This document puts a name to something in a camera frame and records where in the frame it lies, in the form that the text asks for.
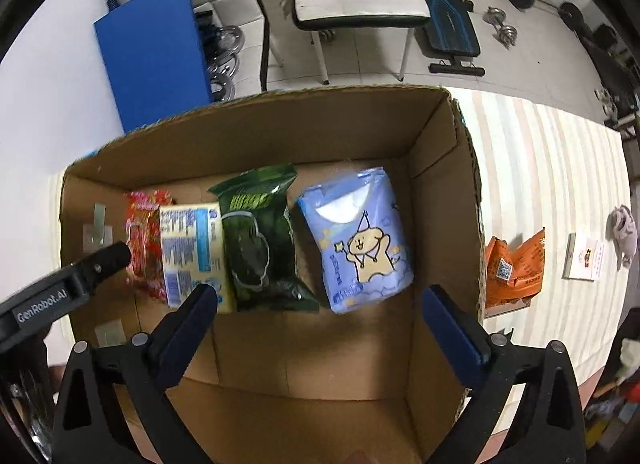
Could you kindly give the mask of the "red snack packet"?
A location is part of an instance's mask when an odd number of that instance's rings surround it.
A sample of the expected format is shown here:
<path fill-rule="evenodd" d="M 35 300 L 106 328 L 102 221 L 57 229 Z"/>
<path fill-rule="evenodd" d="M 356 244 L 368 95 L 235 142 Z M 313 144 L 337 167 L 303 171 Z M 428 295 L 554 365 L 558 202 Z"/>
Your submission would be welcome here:
<path fill-rule="evenodd" d="M 131 253 L 127 281 L 159 302 L 166 300 L 163 254 L 160 245 L 160 208 L 174 201 L 166 190 L 127 194 L 125 231 Z"/>

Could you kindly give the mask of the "blue white tissue pack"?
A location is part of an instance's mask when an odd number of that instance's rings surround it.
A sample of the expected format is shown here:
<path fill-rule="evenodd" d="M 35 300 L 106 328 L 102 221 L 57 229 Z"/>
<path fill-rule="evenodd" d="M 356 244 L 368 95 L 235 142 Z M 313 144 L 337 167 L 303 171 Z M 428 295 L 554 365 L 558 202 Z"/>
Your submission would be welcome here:
<path fill-rule="evenodd" d="M 177 309 L 203 283 L 216 291 L 220 314 L 235 312 L 218 203 L 160 206 L 160 248 L 169 308 Z"/>

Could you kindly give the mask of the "orange snack packet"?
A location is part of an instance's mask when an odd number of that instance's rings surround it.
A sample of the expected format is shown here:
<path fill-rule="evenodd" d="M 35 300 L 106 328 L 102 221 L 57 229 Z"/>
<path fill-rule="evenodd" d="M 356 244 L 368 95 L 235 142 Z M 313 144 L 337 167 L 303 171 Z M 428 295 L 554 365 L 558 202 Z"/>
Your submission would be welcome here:
<path fill-rule="evenodd" d="M 500 316 L 528 308 L 542 289 L 544 229 L 511 250 L 493 236 L 485 248 L 487 268 L 485 316 Z"/>

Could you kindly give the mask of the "white red cigarette carton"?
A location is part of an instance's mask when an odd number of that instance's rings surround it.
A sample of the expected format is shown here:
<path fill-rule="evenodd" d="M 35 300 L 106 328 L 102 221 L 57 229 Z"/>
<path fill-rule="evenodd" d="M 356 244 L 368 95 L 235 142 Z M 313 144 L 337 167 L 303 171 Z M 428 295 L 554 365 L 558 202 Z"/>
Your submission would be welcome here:
<path fill-rule="evenodd" d="M 568 280 L 599 281 L 605 242 L 591 233 L 568 235 L 563 276 Z"/>

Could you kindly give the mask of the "green wipes pack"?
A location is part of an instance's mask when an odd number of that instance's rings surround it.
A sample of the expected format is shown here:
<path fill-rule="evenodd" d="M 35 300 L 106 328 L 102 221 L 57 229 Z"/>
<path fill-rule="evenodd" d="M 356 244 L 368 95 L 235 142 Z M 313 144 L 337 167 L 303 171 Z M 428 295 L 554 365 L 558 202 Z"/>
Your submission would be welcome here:
<path fill-rule="evenodd" d="M 224 230 L 224 254 L 236 309 L 313 312 L 320 302 L 296 271 L 288 188 L 291 164 L 254 168 L 208 189 Z"/>

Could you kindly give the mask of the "purple fluffy cloth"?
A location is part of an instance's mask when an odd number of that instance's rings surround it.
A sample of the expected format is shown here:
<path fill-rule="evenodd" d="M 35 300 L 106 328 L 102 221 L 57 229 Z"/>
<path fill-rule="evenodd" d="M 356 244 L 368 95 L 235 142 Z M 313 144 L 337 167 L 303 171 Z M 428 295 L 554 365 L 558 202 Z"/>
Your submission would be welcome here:
<path fill-rule="evenodd" d="M 614 242 L 617 267 L 629 269 L 638 250 L 638 227 L 631 209 L 622 204 L 608 216 L 608 238 Z"/>

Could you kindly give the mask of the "blue cartoon tissue pack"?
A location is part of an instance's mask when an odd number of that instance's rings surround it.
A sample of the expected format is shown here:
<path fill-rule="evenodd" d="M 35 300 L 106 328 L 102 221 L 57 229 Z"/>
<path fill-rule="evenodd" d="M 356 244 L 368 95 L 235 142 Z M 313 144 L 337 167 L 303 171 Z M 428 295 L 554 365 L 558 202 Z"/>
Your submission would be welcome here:
<path fill-rule="evenodd" d="M 334 314 L 382 302 L 412 284 L 404 226 L 384 168 L 310 186 L 297 204 L 318 246 Z"/>

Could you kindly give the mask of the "open cardboard box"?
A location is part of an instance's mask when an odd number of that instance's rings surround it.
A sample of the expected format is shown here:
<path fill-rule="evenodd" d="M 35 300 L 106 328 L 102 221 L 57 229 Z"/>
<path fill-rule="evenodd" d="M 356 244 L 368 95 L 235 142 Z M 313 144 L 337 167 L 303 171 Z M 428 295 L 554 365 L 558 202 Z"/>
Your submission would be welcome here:
<path fill-rule="evenodd" d="M 126 195 L 165 189 L 180 204 L 240 172 L 290 163 L 288 199 L 381 166 L 396 194 L 416 278 L 349 314 L 222 314 L 169 399 L 217 463 L 421 463 L 454 424 L 463 390 L 421 314 L 442 286 L 476 314 L 484 296 L 480 171 L 452 95 L 411 85 L 264 92 L 206 106 L 114 140 L 66 168 L 61 257 L 103 204 L 124 235 Z"/>

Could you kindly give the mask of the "blue foam board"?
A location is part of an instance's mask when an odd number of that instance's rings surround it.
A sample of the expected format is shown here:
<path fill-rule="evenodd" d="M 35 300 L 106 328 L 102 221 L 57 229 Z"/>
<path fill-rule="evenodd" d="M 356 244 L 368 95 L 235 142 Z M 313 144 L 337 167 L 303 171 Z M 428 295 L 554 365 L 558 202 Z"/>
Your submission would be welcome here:
<path fill-rule="evenodd" d="M 213 102 L 191 0 L 130 0 L 94 30 L 124 132 Z"/>

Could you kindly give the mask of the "chrome weight plates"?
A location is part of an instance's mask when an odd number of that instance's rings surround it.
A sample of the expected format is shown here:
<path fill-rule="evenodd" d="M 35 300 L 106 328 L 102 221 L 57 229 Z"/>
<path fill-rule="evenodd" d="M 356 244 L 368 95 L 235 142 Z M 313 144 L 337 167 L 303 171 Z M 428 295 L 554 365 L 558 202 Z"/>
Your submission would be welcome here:
<path fill-rule="evenodd" d="M 205 54 L 213 102 L 230 101 L 235 97 L 233 77 L 240 67 L 244 33 L 235 25 L 217 28 L 213 24 L 200 25 L 198 32 Z"/>

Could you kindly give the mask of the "striped table cloth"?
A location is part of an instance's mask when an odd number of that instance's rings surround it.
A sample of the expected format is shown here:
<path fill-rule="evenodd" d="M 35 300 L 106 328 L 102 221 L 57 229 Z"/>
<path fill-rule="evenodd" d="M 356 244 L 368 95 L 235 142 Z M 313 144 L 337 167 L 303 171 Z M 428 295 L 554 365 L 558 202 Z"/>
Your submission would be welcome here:
<path fill-rule="evenodd" d="M 485 238 L 519 246 L 538 231 L 546 234 L 540 293 L 526 308 L 485 319 L 484 327 L 511 333 L 518 345 L 560 340 L 585 384 L 608 360 L 629 271 L 607 242 L 599 280 L 566 280 L 566 248 L 573 233 L 605 239 L 610 213 L 630 205 L 622 139 L 592 120 L 526 99 L 450 92 L 480 162 Z"/>

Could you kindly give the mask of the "white padded chair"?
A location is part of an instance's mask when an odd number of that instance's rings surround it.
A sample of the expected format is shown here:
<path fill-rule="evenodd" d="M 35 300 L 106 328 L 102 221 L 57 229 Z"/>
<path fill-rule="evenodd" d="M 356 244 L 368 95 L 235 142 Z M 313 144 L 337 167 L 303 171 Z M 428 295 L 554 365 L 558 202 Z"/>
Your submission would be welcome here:
<path fill-rule="evenodd" d="M 296 28 L 310 34 L 322 83 L 329 80 L 321 35 L 337 28 L 404 28 L 407 31 L 398 80 L 403 80 L 414 32 L 427 24 L 425 0 L 288 0 L 288 14 Z"/>

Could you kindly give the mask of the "chrome dumbbell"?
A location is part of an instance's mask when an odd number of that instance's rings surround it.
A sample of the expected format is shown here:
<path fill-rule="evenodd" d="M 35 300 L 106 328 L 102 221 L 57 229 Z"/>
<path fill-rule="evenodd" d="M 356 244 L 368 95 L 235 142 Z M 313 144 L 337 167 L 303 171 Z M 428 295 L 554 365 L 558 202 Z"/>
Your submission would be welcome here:
<path fill-rule="evenodd" d="M 506 20 L 506 13 L 498 7 L 488 7 L 483 14 L 483 20 L 486 23 L 501 28 Z"/>
<path fill-rule="evenodd" d="M 514 47 L 518 39 L 518 30 L 512 25 L 500 24 L 497 28 L 496 39 L 506 48 Z"/>

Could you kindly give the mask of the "black blue weight bench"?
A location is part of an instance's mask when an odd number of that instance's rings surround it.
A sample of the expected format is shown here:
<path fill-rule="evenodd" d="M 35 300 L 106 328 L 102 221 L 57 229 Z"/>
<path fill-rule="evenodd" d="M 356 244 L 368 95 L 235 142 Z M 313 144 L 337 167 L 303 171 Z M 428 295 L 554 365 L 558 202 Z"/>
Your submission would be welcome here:
<path fill-rule="evenodd" d="M 463 0 L 425 1 L 430 9 L 424 25 L 425 39 L 438 57 L 428 66 L 430 72 L 483 77 L 485 69 L 473 63 L 480 55 L 480 42 L 469 17 L 473 7 Z"/>

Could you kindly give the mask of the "floor barbell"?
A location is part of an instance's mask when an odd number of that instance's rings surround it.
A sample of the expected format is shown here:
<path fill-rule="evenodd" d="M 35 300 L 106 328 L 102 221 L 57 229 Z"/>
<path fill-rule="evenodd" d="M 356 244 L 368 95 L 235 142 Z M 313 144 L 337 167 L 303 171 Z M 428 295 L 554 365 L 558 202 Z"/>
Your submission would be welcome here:
<path fill-rule="evenodd" d="M 537 2 L 548 6 L 556 11 L 564 24 L 572 31 L 578 32 L 585 25 L 585 19 L 580 9 L 571 2 L 562 2 L 562 4 L 555 4 L 548 0 L 508 0 L 510 4 L 521 11 L 526 11 L 533 8 Z"/>

